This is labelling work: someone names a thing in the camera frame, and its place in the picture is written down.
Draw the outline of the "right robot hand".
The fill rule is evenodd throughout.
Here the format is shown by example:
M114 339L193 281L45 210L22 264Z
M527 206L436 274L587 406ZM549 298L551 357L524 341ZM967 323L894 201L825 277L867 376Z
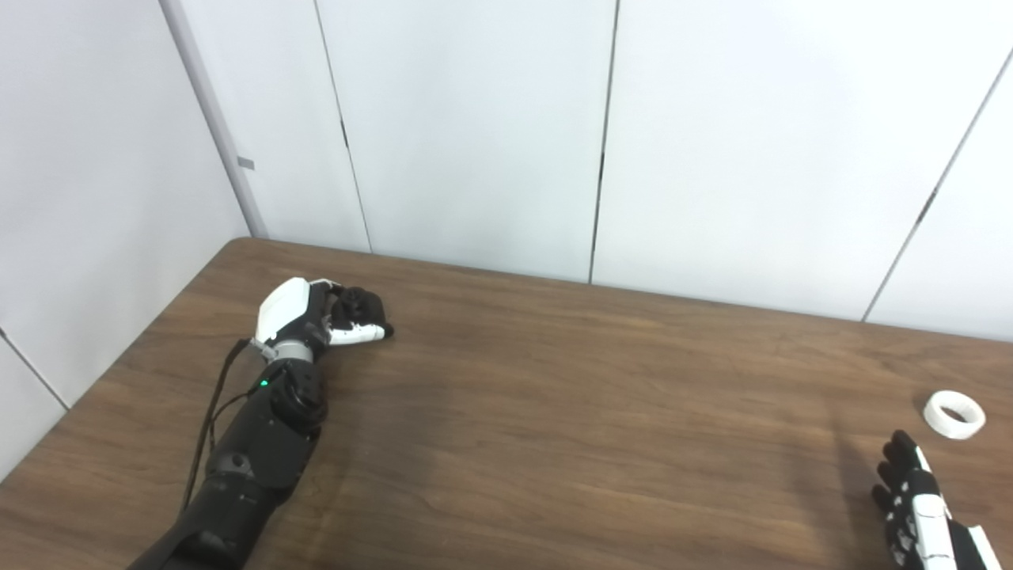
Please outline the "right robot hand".
M953 519L921 447L904 430L882 447L871 498L898 569L1001 569L981 526Z

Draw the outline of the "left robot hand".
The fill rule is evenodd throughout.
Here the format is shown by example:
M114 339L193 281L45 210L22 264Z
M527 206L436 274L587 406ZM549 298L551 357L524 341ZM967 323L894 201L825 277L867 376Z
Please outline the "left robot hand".
M394 336L382 299L361 287L290 278L260 304L251 344L269 362L314 362L328 349Z

